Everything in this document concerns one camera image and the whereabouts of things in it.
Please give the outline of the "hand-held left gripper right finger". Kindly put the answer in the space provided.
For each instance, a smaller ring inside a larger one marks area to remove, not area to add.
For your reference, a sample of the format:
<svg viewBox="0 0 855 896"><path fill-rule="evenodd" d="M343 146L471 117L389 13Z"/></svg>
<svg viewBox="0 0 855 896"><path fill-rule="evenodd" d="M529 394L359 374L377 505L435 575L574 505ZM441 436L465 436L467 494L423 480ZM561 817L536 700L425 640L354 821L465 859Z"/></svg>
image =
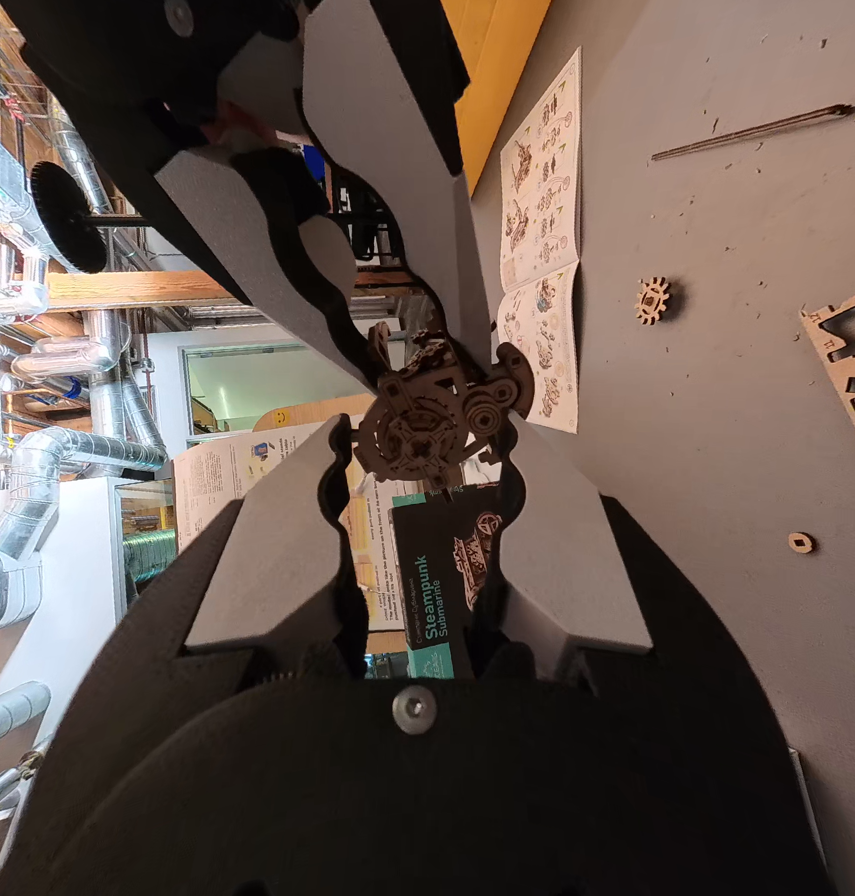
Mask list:
<svg viewBox="0 0 855 896"><path fill-rule="evenodd" d="M525 496L500 535L501 632L530 647L538 676L565 676L581 649L648 653L653 640L599 491L531 423L511 423L509 459Z"/></svg>

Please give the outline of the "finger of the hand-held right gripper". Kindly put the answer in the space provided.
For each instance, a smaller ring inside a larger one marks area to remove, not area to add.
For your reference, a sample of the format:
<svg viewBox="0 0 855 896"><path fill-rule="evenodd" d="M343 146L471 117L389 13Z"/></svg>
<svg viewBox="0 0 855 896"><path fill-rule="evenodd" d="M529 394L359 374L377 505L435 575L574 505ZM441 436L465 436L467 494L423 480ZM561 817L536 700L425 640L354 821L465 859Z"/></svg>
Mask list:
<svg viewBox="0 0 855 896"><path fill-rule="evenodd" d="M226 289L376 392L382 369L348 309L354 253L302 155L182 151L156 180L231 279Z"/></svg>
<svg viewBox="0 0 855 896"><path fill-rule="evenodd" d="M490 319L455 104L468 78L441 2L305 2L302 108L329 161L383 200L410 272L483 372Z"/></svg>

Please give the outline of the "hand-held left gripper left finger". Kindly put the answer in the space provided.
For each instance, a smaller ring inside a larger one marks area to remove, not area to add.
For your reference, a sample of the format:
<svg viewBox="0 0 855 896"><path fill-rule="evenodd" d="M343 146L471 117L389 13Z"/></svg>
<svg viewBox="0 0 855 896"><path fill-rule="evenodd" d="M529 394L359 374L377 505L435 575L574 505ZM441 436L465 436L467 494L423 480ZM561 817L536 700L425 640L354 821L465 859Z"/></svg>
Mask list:
<svg viewBox="0 0 855 896"><path fill-rule="evenodd" d="M368 608L341 514L350 499L349 415L313 431L243 497L187 633L192 654L250 649L276 673L311 651L363 676Z"/></svg>

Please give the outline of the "dark wooden model assembly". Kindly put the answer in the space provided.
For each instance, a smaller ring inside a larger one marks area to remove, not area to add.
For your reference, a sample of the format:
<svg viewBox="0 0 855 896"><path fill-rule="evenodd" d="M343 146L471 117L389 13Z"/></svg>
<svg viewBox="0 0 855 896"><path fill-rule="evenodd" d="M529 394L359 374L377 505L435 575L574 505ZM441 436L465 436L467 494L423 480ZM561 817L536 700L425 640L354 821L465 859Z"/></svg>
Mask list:
<svg viewBox="0 0 855 896"><path fill-rule="evenodd" d="M463 359L440 332L420 330L411 362L389 365L389 328L368 333L369 354L382 373L375 402L358 426L354 454L375 480L423 481L434 489L451 485L451 474L476 456L500 463L498 437L511 413L526 418L535 396L526 356L502 343L498 360L483 373Z"/></svg>

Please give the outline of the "dark teal model kit box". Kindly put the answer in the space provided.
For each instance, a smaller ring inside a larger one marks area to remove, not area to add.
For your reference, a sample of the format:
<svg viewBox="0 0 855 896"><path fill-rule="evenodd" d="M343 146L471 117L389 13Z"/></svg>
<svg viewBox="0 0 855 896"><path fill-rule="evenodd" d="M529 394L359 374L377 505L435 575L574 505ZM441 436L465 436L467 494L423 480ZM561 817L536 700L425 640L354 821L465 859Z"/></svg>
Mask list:
<svg viewBox="0 0 855 896"><path fill-rule="evenodd" d="M466 636L502 522L498 484L395 497L389 518L411 678L472 678Z"/></svg>

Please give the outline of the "white printed paper sheet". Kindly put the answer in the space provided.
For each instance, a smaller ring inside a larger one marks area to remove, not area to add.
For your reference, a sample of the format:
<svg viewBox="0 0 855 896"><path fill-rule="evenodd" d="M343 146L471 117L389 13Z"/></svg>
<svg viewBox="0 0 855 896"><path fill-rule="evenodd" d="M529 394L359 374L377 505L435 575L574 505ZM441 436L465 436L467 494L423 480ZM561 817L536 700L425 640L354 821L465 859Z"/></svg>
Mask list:
<svg viewBox="0 0 855 896"><path fill-rule="evenodd" d="M205 440L173 462L176 538L183 550L232 500L243 498L321 426L306 423ZM389 506L395 487L378 484L358 460L347 466L350 499L341 514L371 632L402 631Z"/></svg>

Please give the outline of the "yellow board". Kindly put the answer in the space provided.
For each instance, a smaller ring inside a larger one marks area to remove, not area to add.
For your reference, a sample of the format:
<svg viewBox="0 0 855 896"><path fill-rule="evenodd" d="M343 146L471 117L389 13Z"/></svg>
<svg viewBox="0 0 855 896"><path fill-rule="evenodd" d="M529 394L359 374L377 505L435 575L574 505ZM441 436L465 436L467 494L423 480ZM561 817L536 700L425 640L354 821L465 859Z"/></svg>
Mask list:
<svg viewBox="0 0 855 896"><path fill-rule="evenodd" d="M456 118L468 191L473 194L550 1L443 1L469 84Z"/></svg>

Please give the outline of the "black round ribbed fixture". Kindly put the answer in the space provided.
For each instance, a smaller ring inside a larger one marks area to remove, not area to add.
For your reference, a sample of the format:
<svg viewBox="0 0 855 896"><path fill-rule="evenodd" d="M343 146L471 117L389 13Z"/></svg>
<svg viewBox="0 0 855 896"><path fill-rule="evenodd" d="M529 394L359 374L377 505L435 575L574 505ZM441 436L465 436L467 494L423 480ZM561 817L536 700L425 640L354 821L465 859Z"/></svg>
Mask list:
<svg viewBox="0 0 855 896"><path fill-rule="evenodd" d="M30 193L57 250L82 273L105 270L108 249L100 230L145 228L140 215L93 211L76 180L64 168L38 162L30 172Z"/></svg>

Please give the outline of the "tan smiley board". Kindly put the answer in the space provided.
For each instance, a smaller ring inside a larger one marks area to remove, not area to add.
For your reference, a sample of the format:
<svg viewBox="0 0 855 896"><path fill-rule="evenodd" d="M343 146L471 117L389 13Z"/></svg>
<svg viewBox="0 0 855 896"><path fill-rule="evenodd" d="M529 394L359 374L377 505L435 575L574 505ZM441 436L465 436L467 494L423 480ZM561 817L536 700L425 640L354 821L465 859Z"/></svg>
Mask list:
<svg viewBox="0 0 855 896"><path fill-rule="evenodd" d="M372 394L362 393L276 408L260 417L254 424L253 431L319 424L339 414L347 414L350 417L361 416L372 406L374 400Z"/></svg>

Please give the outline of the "open instruction booklet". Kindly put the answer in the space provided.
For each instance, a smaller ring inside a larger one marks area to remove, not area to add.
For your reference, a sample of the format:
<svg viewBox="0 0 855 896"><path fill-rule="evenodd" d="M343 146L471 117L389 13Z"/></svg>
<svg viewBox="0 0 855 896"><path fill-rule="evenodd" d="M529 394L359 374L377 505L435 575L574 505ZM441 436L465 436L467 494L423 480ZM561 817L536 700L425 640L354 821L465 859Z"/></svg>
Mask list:
<svg viewBox="0 0 855 896"><path fill-rule="evenodd" d="M535 380L528 420L578 431L574 283L580 254L582 48L500 151L500 343Z"/></svg>

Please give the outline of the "small wooden gear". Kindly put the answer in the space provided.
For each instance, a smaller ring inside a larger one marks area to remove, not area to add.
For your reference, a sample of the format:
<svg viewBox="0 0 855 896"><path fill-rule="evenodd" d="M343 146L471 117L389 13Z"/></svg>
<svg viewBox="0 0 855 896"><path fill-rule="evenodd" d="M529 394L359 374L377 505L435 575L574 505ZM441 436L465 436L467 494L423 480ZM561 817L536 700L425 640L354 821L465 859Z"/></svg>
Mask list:
<svg viewBox="0 0 855 896"><path fill-rule="evenodd" d="M643 326L654 326L675 310L677 299L677 284L668 277L640 279L634 305L635 319Z"/></svg>

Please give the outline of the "silver metal pipes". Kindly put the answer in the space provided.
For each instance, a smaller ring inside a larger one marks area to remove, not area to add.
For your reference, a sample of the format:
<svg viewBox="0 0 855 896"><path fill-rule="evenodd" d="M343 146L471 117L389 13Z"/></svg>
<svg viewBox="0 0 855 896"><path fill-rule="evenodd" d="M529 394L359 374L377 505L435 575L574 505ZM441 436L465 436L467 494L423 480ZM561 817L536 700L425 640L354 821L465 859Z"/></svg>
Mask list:
<svg viewBox="0 0 855 896"><path fill-rule="evenodd" d="M47 711L50 705L50 688L38 681L30 681L0 694L0 740L11 731L22 727ZM0 772L0 811L18 791L21 783L32 778L41 766L50 739L45 738L24 754L18 763Z"/></svg>

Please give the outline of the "cut plywood part sheet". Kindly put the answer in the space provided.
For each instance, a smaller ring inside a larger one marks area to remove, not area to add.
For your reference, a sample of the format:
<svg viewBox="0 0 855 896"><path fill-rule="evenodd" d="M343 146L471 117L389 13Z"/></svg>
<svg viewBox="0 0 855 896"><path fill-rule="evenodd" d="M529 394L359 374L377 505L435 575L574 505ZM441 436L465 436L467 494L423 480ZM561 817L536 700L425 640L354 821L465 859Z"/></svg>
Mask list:
<svg viewBox="0 0 855 896"><path fill-rule="evenodd" d="M855 432L855 340L837 331L848 315L855 315L855 295L837 306L799 310L802 330Z"/></svg>

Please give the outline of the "thin wooden stick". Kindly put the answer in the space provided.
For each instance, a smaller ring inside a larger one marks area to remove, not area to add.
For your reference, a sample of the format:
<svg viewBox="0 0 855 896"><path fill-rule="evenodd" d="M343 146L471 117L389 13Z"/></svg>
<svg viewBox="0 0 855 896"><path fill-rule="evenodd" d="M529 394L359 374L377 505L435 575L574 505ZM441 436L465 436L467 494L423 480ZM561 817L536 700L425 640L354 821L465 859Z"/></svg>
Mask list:
<svg viewBox="0 0 855 896"><path fill-rule="evenodd" d="M732 132L713 134L704 140L693 141L665 151L657 151L650 156L649 160L653 162L673 160L703 151L714 150L728 145L730 146L736 143L744 143L754 140L761 141L764 138L777 136L782 133L790 132L791 130L816 126L825 122L832 122L845 118L855 120L855 104L832 104L790 117L779 118L757 126L734 130Z"/></svg>

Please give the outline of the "bent silver duct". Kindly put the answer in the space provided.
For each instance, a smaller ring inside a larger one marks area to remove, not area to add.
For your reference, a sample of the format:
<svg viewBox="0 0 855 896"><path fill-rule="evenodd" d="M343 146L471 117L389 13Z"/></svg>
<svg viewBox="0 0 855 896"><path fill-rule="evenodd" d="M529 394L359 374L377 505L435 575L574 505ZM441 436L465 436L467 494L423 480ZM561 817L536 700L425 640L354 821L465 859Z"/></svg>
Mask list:
<svg viewBox="0 0 855 896"><path fill-rule="evenodd" d="M29 434L16 445L10 454L10 490L0 512L0 629L30 618L40 607L38 547L59 507L63 462L155 471L166 460L162 446L62 427Z"/></svg>

